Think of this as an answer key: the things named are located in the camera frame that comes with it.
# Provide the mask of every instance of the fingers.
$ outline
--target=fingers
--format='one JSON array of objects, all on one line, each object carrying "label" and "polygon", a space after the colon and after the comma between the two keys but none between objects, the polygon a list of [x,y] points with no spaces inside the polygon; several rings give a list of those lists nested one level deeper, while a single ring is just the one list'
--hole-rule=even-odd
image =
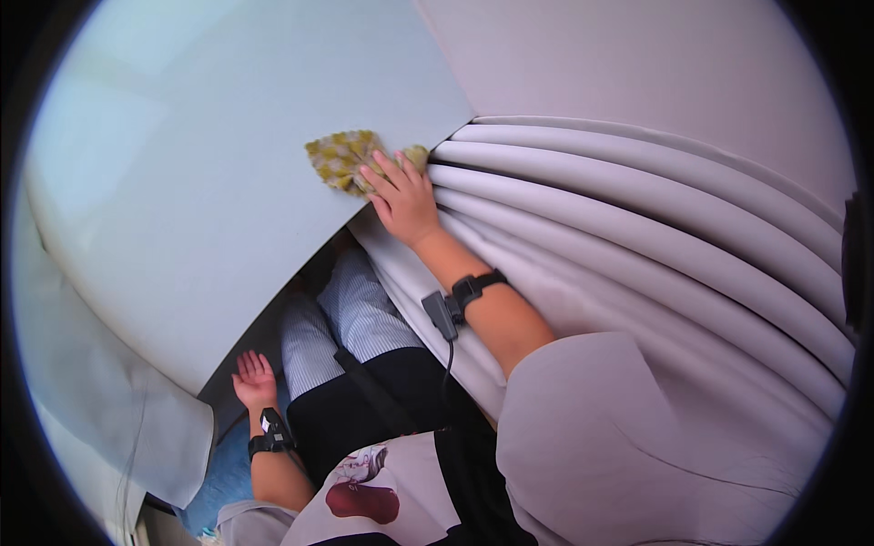
[{"label": "fingers", "polygon": [[246,369],[246,361],[243,360],[242,355],[237,356],[237,370],[239,370],[239,376],[243,379],[249,377],[249,370]]},{"label": "fingers", "polygon": [[258,358],[258,354],[253,350],[249,351],[249,362],[252,363],[252,367],[255,369],[256,376],[264,373],[264,365],[261,364],[261,360]]},{"label": "fingers", "polygon": [[385,157],[385,154],[379,150],[373,152],[373,159],[380,167],[382,167],[383,172],[388,175],[388,179],[392,181],[394,187],[398,190],[403,191],[413,184],[410,182],[410,179],[406,174],[404,174],[404,171],[401,170],[399,166],[395,165],[391,159]]},{"label": "fingers", "polygon": [[264,355],[258,355],[258,359],[261,360],[261,366],[264,367],[264,373],[268,374],[269,376],[272,376],[273,375],[273,366],[271,366],[270,363],[267,361],[267,357]]},{"label": "fingers", "polygon": [[243,364],[246,366],[246,374],[251,377],[255,375],[255,365],[252,359],[249,358],[249,353],[243,353]]},{"label": "fingers", "polygon": [[389,202],[398,196],[398,189],[392,186],[391,182],[385,180],[367,165],[362,165],[359,171],[361,172],[361,175],[367,179],[367,182],[371,183],[373,187],[376,188],[379,195],[387,199]]},{"label": "fingers", "polygon": [[425,188],[429,195],[434,194],[434,187],[431,185],[431,177],[428,175],[427,169],[425,170],[425,174],[422,175],[422,187]]},{"label": "fingers", "polygon": [[373,203],[373,208],[377,210],[377,216],[379,216],[379,220],[383,223],[386,229],[392,225],[392,208],[388,206],[388,203],[380,196],[375,196],[373,194],[367,194],[367,198],[370,199],[371,203]]},{"label": "fingers", "polygon": [[404,152],[402,152],[400,150],[396,151],[394,153],[394,156],[398,158],[398,161],[400,161],[400,166],[403,168],[404,174],[406,174],[406,177],[410,179],[410,182],[414,186],[421,187],[422,186],[422,175],[420,175],[419,171],[416,170],[416,166],[413,165],[413,162],[410,161],[406,157],[406,154],[404,154]]}]

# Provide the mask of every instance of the leg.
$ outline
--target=leg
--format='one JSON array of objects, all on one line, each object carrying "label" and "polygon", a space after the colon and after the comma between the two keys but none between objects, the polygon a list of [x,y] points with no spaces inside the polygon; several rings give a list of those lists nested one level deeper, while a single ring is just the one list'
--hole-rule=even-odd
[{"label": "leg", "polygon": [[337,259],[318,302],[336,338],[360,362],[390,350],[424,347],[400,318],[360,248],[350,249]]},{"label": "leg", "polygon": [[316,303],[294,294],[281,321],[282,369],[292,401],[343,374],[334,360],[336,343]]}]

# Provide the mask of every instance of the blue floor mat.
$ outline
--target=blue floor mat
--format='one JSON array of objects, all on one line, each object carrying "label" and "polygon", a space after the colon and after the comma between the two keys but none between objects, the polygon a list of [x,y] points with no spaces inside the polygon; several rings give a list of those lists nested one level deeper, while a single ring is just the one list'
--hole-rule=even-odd
[{"label": "blue floor mat", "polygon": [[[276,381],[279,407],[288,407],[288,387],[285,380]],[[204,485],[185,510],[173,507],[176,516],[192,536],[216,527],[219,510],[236,501],[252,499],[252,475],[249,472],[249,420],[234,425],[212,452],[206,469]]]}]

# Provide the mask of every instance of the black cable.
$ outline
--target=black cable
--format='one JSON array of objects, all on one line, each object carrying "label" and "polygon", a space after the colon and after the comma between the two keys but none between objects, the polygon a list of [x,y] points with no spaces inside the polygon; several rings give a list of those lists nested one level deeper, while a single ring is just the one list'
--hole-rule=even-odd
[{"label": "black cable", "polygon": [[297,462],[297,459],[295,459],[295,456],[291,453],[291,450],[289,450],[284,445],[281,447],[282,447],[282,451],[284,451],[285,454],[288,456],[288,458],[291,459],[291,462],[295,463],[295,466],[297,467],[297,469],[301,471],[301,474],[303,474],[303,477],[307,479],[307,482],[309,483],[309,486],[313,488],[313,491],[318,493],[319,487],[316,487],[316,484],[313,483],[313,481],[309,478],[309,474],[307,474],[307,471],[303,469],[303,467],[301,466],[301,463]]},{"label": "black cable", "polygon": [[440,397],[443,398],[443,405],[449,409],[449,401],[446,398],[446,388],[449,385],[449,371],[452,369],[452,359],[455,356],[455,346],[449,342],[449,361],[446,363],[446,373],[443,374],[443,386],[440,389]]}]

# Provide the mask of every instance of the yellow checkered cloth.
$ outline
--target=yellow checkered cloth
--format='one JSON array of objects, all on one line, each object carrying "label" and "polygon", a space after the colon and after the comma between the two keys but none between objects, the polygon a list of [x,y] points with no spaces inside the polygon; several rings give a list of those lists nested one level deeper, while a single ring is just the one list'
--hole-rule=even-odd
[{"label": "yellow checkered cloth", "polygon": [[[373,161],[374,151],[379,150],[385,154],[379,137],[373,131],[334,133],[317,141],[307,142],[306,149],[309,161],[316,172],[331,188],[338,188],[357,196],[377,192],[358,172],[359,167],[367,165],[380,175],[384,174],[379,165]],[[420,173],[425,172],[428,150],[424,146],[416,144],[404,148],[404,154]]]}]

